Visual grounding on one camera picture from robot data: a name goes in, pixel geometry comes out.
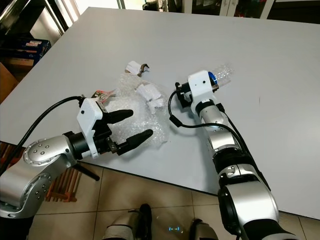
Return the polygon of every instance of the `table surface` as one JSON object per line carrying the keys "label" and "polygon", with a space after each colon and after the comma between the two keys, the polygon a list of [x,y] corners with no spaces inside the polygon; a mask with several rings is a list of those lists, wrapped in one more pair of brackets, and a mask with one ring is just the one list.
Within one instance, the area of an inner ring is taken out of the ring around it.
{"label": "table surface", "polygon": [[[320,25],[238,17],[88,8],[0,106],[0,140],[17,144],[53,103],[112,90],[129,61],[165,86],[231,63],[216,92],[282,211],[320,219]],[[177,117],[195,124],[190,111]],[[26,144],[79,132],[76,102],[51,112]],[[217,174],[201,129],[170,127],[160,148],[85,162],[216,194]]]}

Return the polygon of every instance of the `black shoe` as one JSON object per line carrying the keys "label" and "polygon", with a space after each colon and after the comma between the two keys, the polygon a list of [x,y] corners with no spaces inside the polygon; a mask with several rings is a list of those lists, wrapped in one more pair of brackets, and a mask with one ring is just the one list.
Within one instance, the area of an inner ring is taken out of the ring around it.
{"label": "black shoe", "polygon": [[195,219],[190,227],[190,231],[189,231],[189,240],[195,240],[196,239],[196,226],[197,224],[201,223],[202,220],[201,219]]}
{"label": "black shoe", "polygon": [[149,206],[149,204],[142,204],[140,206],[139,211],[143,214],[142,217],[142,224],[143,226],[141,226],[141,229],[144,229],[144,234],[142,234],[141,239],[142,240],[152,240],[152,234],[151,234],[151,223],[152,223],[152,214],[151,214],[151,207]]}

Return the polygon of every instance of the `cardboard box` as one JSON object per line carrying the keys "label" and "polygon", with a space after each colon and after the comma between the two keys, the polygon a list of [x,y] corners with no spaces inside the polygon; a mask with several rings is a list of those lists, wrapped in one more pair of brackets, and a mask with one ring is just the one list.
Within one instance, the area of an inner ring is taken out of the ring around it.
{"label": "cardboard box", "polygon": [[0,62],[20,82],[50,47],[48,40],[7,37],[0,46]]}
{"label": "cardboard box", "polygon": [[15,89],[17,85],[18,81],[0,62],[0,104],[6,99],[12,90]]}

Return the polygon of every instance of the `clear plastic bottle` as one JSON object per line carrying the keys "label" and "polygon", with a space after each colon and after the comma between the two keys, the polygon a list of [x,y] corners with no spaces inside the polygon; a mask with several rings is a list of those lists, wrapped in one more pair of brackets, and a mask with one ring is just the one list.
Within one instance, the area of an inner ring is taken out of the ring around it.
{"label": "clear plastic bottle", "polygon": [[234,73],[234,70],[229,64],[220,65],[212,71],[214,75],[214,82],[218,84],[219,88],[231,82],[230,75]]}

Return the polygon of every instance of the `black wire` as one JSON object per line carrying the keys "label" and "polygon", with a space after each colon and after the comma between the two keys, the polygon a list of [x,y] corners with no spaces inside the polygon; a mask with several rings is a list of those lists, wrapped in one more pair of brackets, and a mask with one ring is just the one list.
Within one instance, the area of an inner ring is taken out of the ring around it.
{"label": "black wire", "polygon": [[[174,97],[174,95],[177,93],[177,91],[174,91],[170,97],[169,97],[169,100],[168,100],[168,112],[169,112],[169,115],[170,117],[171,116],[174,116],[172,114],[172,111],[171,111],[171,101],[172,101],[172,98]],[[223,128],[223,129],[226,129],[228,130],[233,136],[234,138],[237,140],[237,142],[239,143],[241,149],[244,151],[244,152],[249,152],[248,150],[248,147],[244,141],[244,139],[242,138],[242,136],[240,135],[240,133],[238,132],[238,130],[236,130],[238,133],[236,133],[235,131],[233,131],[230,127],[224,125],[224,124],[220,124],[220,123],[213,123],[213,122],[209,122],[209,123],[202,123],[202,124],[198,124],[198,125],[185,125],[185,124],[181,124],[180,127],[183,127],[183,128],[187,128],[187,129],[195,129],[195,128],[202,128],[202,127],[220,127],[220,128]]]}
{"label": "black wire", "polygon": [[230,123],[230,125],[232,126],[232,128],[234,129],[235,133],[239,136],[239,138],[241,139],[241,141],[243,142],[243,145],[245,147],[245,151],[252,157],[249,148],[245,142],[245,140],[243,139],[243,137],[241,136],[240,132],[238,131],[238,129],[236,128],[236,126],[234,125],[234,123],[231,121],[230,117],[224,112],[224,114],[226,115],[226,117],[228,118],[228,121]]}
{"label": "black wire", "polygon": [[15,149],[10,153],[10,155],[7,157],[7,159],[4,161],[3,165],[0,168],[0,176],[6,171],[7,167],[9,166],[9,164],[11,163],[12,159],[14,158],[14,156],[21,150],[21,147],[23,146],[23,144],[26,142],[26,140],[28,139],[28,137],[31,135],[31,133],[33,132],[33,130],[36,128],[36,126],[41,122],[41,120],[48,114],[50,113],[53,109],[55,109],[56,107],[60,106],[61,104],[64,104],[66,102],[72,101],[72,100],[78,100],[78,101],[82,101],[84,98],[82,96],[70,96],[67,97],[61,101],[58,101],[57,103],[53,104],[51,107],[49,107],[47,110],[45,110],[38,118],[37,120],[34,121],[34,123],[31,125],[31,127],[29,128],[29,130],[25,133],[25,135],[23,136],[23,138],[20,140],[20,142],[18,143],[18,145],[15,147]]}

